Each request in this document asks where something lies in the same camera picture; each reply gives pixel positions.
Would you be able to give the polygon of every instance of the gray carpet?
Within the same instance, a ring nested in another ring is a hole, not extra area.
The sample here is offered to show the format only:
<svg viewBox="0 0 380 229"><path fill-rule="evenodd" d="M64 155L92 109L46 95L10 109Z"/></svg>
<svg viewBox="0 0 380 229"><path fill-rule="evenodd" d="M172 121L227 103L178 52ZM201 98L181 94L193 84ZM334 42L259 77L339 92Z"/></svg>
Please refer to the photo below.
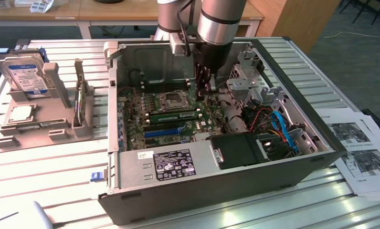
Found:
<svg viewBox="0 0 380 229"><path fill-rule="evenodd" d="M371 25L374 14L364 13L356 24L352 20L359 9L348 7L343 14L335 13L324 33L314 47L311 58L360 108L370 108L380 116L380 38L343 34L326 39L338 32L350 31L380 35L380 19ZM154 26L141 26L134 31L126 26L118 38L150 37ZM116 34L122 27L110 29ZM94 39L113 38L92 27ZM78 27L0 27L0 47L14 47L18 39L81 39Z"/></svg>
<svg viewBox="0 0 380 229"><path fill-rule="evenodd" d="M331 18L312 49L311 59L360 109L370 108L380 117L380 38L352 34L334 36L342 31L380 35L380 18L366 12L356 23L359 9L350 6Z"/></svg>

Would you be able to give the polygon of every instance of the blue pcie slot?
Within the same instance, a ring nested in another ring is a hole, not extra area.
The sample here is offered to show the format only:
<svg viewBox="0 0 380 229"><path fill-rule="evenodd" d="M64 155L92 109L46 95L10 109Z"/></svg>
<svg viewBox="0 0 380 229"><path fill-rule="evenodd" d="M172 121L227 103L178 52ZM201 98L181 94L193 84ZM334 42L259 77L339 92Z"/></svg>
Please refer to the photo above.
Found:
<svg viewBox="0 0 380 229"><path fill-rule="evenodd" d="M180 135L181 129L169 129L169 130L158 130L154 132L146 132L145 137L160 137L160 136L168 136L168 135Z"/></svg>

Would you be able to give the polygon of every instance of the table leg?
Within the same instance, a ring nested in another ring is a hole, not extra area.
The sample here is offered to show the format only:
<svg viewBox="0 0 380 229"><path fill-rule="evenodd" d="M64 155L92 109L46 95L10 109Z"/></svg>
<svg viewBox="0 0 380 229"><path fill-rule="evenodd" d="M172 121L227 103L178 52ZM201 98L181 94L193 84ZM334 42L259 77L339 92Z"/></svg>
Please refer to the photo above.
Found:
<svg viewBox="0 0 380 229"><path fill-rule="evenodd" d="M259 31L261 21L252 21L252 23L248 26L248 30L245 33L247 37L255 37Z"/></svg>
<svg viewBox="0 0 380 229"><path fill-rule="evenodd" d="M82 32L82 38L84 39L92 39L92 33L90 33L90 22L89 21L78 21L77 22L78 27Z"/></svg>

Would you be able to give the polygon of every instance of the green motherboard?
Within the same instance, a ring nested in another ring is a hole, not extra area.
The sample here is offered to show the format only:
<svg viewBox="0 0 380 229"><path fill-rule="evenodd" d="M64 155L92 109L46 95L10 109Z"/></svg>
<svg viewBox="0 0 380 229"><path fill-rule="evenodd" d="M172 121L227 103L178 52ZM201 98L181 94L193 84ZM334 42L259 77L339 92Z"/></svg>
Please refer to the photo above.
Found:
<svg viewBox="0 0 380 229"><path fill-rule="evenodd" d="M196 101L195 84L184 90L148 93L146 88L124 87L128 150L138 150L205 140L223 134L224 114L219 98Z"/></svg>

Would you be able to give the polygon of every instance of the paper document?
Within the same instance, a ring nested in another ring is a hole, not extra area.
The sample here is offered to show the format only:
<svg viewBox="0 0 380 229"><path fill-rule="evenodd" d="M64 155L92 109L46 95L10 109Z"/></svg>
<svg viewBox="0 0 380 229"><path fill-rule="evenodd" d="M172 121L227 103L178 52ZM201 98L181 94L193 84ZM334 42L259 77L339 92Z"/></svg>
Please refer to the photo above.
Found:
<svg viewBox="0 0 380 229"><path fill-rule="evenodd" d="M380 198L380 128L350 108L316 110L348 153L335 162L354 192Z"/></svg>
<svg viewBox="0 0 380 229"><path fill-rule="evenodd" d="M43 2L34 2L30 7L33 13L46 13L53 7L55 0L45 0Z"/></svg>

